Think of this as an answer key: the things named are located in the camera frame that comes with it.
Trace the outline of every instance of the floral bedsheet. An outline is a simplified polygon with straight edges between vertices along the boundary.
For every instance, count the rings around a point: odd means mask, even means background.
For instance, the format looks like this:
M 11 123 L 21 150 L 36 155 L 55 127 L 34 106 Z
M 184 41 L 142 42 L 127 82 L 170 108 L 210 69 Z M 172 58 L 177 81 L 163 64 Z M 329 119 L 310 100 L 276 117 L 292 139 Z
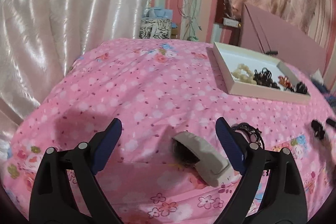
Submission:
M 3 185 L 27 216 L 29 200 L 44 151 L 74 148 L 89 141 L 118 117 L 122 136 L 97 180 L 124 223 L 213 223 L 240 180 L 207 186 L 194 170 L 172 155 L 172 137 L 188 130 L 225 155 L 215 121 L 248 122 L 262 131 L 270 150 L 288 147 L 304 184 L 309 217 L 332 186 L 335 131 L 314 138 L 313 119 L 334 112 L 298 70 L 311 101 L 298 105 L 228 95 L 207 43 L 180 40 L 116 39 L 80 57 L 69 74 L 19 127 L 4 166 Z M 68 173 L 80 210 L 88 214 L 76 177 Z M 262 177 L 250 214 L 256 212 L 267 182 Z

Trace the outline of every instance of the blue gripper pad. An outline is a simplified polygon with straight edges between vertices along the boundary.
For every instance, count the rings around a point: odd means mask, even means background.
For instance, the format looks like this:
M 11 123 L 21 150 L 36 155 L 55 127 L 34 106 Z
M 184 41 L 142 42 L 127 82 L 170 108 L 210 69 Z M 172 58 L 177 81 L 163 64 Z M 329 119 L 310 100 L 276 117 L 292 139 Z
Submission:
M 215 128 L 219 142 L 222 145 L 233 169 L 238 171 L 241 175 L 244 175 L 246 171 L 246 167 L 244 165 L 244 154 L 236 144 L 235 139 L 227 127 L 229 127 L 229 125 L 223 117 L 217 119 Z
M 98 145 L 91 166 L 91 172 L 96 175 L 103 170 L 116 146 L 122 132 L 121 121 L 115 118 L 104 131 L 105 136 Z

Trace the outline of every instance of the white satin curtain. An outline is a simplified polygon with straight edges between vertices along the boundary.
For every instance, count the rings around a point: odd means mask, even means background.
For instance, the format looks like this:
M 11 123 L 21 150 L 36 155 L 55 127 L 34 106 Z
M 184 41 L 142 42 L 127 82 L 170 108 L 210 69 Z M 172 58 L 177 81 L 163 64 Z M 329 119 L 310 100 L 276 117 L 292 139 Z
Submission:
M 83 53 L 137 38 L 148 0 L 0 0 L 0 163 L 22 120 Z

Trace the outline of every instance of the wall outlet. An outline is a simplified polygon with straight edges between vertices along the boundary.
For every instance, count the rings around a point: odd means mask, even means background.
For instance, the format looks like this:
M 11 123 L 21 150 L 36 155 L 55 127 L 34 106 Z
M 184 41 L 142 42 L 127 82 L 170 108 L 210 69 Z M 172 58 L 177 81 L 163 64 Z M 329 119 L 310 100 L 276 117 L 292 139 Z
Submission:
M 234 28 L 239 28 L 241 26 L 239 21 L 233 20 L 233 19 L 230 19 L 230 18 L 224 18 L 223 19 L 223 25 L 224 26 L 229 26 L 229 27 L 234 27 Z

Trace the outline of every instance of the silver screw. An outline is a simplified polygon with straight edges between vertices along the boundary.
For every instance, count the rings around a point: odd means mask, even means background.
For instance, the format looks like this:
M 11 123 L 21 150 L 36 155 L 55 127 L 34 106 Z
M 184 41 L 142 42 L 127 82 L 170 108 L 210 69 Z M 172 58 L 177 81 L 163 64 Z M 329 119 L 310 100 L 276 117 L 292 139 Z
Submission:
M 78 145 L 78 148 L 79 148 L 79 149 L 85 149 L 85 148 L 87 148 L 87 143 L 86 143 L 86 142 L 82 142 L 82 143 L 80 143 L 80 144 Z
M 286 155 L 289 155 L 291 153 L 291 151 L 286 147 L 282 150 L 282 152 L 285 153 Z
M 52 154 L 54 151 L 55 149 L 53 147 L 49 147 L 46 152 L 47 154 Z
M 250 143 L 250 148 L 253 150 L 257 150 L 259 148 L 259 145 L 257 143 Z

